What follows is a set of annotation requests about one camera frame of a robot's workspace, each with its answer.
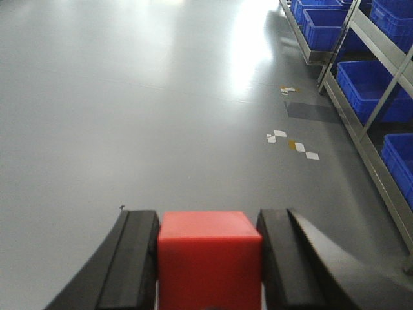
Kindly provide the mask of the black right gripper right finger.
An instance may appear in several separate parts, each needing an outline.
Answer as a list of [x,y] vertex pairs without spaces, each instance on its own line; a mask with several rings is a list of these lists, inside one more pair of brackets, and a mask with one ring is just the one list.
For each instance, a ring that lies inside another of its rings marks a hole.
[[412,288],[333,242],[294,209],[262,209],[268,309],[412,309]]

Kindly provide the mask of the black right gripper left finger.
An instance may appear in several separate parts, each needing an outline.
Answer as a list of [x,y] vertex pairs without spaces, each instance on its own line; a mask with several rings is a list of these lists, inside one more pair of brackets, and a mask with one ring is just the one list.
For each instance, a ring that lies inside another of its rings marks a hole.
[[154,309],[159,218],[121,211],[111,231],[47,309]]

